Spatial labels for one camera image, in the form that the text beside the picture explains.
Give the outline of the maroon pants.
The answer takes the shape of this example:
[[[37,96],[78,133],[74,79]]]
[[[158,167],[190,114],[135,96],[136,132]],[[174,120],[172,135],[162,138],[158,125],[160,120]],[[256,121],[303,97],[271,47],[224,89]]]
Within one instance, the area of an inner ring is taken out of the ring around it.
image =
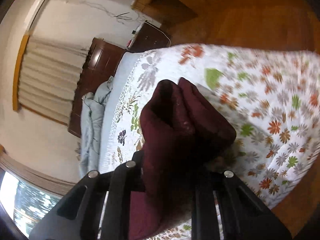
[[[236,138],[233,126],[184,78],[158,83],[140,126],[145,192],[131,194],[129,239],[154,236],[183,216],[195,174]]]

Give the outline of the grey-blue comforter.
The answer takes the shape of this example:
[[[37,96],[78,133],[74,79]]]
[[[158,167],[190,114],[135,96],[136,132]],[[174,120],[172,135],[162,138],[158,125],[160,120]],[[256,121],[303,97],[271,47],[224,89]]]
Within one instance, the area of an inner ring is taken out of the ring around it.
[[[98,169],[104,111],[112,92],[113,79],[114,77],[111,76],[107,81],[100,84],[94,93],[88,92],[82,97],[79,159],[81,178],[89,171]]]

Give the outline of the floral quilted bedspread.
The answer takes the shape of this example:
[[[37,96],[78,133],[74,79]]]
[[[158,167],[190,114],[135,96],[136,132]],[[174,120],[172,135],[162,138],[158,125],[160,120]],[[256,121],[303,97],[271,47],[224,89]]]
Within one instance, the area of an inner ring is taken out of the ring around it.
[[[290,239],[272,213],[319,154],[319,55],[184,44],[143,52],[114,111],[104,173],[144,145],[140,115],[162,80],[195,85],[236,138],[212,163],[219,190],[199,189],[172,226],[144,239]],[[102,239],[129,239],[131,194],[108,194]]]

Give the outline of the window with daylight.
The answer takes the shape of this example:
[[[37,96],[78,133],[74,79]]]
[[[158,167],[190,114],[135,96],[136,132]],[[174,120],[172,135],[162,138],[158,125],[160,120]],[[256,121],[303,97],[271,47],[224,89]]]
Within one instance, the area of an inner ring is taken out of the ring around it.
[[[60,199],[57,194],[1,170],[1,206],[25,237]]]

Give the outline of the light blue bed sheet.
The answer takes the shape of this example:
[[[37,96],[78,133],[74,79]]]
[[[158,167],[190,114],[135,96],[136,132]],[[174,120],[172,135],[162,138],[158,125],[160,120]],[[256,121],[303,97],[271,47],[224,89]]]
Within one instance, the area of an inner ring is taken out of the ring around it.
[[[112,120],[114,111],[116,110],[119,97],[123,91],[127,78],[134,68],[136,61],[143,55],[143,53],[125,53],[118,64],[114,79],[112,82],[112,90],[104,110],[104,118],[101,128],[101,139],[100,139],[100,155],[98,163],[98,171],[100,173],[106,173],[107,168],[105,167],[105,155],[107,151],[108,139],[110,135]]]

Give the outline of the dark wooden headboard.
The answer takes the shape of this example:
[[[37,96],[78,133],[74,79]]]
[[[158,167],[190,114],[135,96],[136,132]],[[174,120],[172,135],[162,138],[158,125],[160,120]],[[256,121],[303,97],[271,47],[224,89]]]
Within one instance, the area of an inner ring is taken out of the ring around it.
[[[75,90],[68,132],[80,138],[80,117],[82,111],[82,96],[92,92],[109,77],[116,73],[119,62],[126,49],[120,48],[101,39],[94,38],[82,67],[80,79]]]

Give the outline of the beige curtain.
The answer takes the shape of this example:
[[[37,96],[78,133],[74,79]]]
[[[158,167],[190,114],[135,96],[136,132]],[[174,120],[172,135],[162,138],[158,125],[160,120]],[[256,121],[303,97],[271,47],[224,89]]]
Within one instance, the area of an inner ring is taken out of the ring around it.
[[[86,47],[30,37],[22,56],[18,103],[45,118],[68,125],[87,54]]]

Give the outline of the dark bedside table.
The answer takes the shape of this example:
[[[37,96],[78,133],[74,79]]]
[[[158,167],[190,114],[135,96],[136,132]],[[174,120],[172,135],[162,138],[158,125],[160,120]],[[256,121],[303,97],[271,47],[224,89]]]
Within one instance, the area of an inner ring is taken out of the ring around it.
[[[171,46],[170,36],[149,21],[141,23],[132,31],[131,40],[127,43],[127,51],[142,53],[152,49]]]

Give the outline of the wooden desk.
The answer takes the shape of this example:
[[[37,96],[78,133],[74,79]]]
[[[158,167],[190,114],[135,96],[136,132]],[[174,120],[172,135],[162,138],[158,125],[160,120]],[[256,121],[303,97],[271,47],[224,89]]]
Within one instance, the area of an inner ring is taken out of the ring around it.
[[[180,0],[134,0],[131,8],[160,22],[175,25],[197,17],[197,13]]]

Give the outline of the orange wooden wardrobe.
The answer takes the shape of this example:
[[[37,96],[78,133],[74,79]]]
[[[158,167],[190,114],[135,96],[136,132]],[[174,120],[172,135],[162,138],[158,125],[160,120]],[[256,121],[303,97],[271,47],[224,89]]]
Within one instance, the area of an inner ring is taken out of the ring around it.
[[[172,44],[319,51],[319,16],[307,0],[180,1],[197,17],[162,25]]]

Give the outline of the white air conditioner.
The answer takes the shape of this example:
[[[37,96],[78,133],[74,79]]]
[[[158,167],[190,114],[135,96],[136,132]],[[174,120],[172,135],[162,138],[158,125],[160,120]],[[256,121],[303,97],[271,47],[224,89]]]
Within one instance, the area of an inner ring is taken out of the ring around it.
[[[42,9],[45,7],[49,0],[35,0],[28,14],[23,22],[25,33],[29,33],[32,29],[32,25],[35,23],[37,16],[41,14]]]

